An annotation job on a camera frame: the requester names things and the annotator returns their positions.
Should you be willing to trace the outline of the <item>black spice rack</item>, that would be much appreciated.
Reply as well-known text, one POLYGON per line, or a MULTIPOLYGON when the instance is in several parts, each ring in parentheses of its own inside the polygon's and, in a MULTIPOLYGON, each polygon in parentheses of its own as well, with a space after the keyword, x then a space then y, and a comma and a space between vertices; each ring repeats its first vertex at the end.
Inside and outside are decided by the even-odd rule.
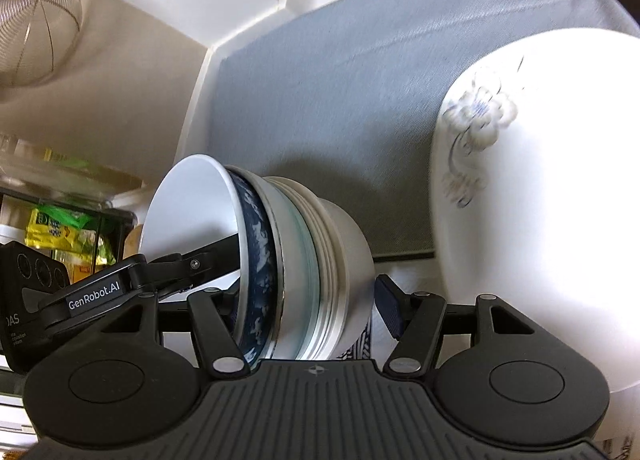
MULTIPOLYGON (((25 229, 32 209, 53 205, 98 217, 99 235, 110 243, 119 261, 134 253, 126 238, 142 223, 151 195, 143 180, 117 169, 69 157, 17 136, 1 136, 3 244, 26 245, 25 229)), ((66 253, 36 251, 65 265, 70 282, 111 266, 86 263, 66 253)))

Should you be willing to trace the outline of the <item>teal glazed bowl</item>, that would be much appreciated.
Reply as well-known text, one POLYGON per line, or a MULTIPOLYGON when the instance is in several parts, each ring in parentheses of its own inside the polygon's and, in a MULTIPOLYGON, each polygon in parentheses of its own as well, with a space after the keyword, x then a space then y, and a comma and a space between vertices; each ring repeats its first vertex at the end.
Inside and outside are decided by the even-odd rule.
POLYGON ((314 243, 302 214, 292 200, 270 181, 231 166, 262 202, 276 251, 277 315, 266 356, 304 359, 316 330, 320 273, 314 243))

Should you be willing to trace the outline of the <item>yellow green snack packet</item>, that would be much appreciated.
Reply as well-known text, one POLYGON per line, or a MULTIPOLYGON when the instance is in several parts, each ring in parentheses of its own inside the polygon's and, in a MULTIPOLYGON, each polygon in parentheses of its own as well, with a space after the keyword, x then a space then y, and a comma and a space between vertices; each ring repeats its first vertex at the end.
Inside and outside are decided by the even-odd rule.
POLYGON ((70 254, 97 266, 114 265, 115 256, 102 235, 98 217, 53 205, 40 205, 30 212, 25 244, 36 250, 70 254))

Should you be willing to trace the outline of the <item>white bowl blue pattern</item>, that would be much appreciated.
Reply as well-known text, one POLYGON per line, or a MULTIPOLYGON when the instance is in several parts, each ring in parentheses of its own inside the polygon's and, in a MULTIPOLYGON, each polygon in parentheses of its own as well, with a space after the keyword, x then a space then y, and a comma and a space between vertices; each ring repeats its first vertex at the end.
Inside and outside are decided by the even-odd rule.
POLYGON ((265 356, 276 323, 276 248, 264 201, 248 180, 208 155, 190 155, 160 183, 143 223, 147 259, 189 254, 235 235, 240 288, 232 335, 252 366, 265 356))

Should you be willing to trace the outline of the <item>grey counter mat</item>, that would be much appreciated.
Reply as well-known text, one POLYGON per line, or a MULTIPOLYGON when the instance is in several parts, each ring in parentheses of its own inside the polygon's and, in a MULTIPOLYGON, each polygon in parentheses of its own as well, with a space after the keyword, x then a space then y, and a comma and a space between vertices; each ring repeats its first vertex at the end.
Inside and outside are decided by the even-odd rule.
POLYGON ((485 54, 567 27, 639 32, 618 0, 339 0, 222 61, 207 152, 341 206, 375 255, 429 252, 446 91, 485 54))

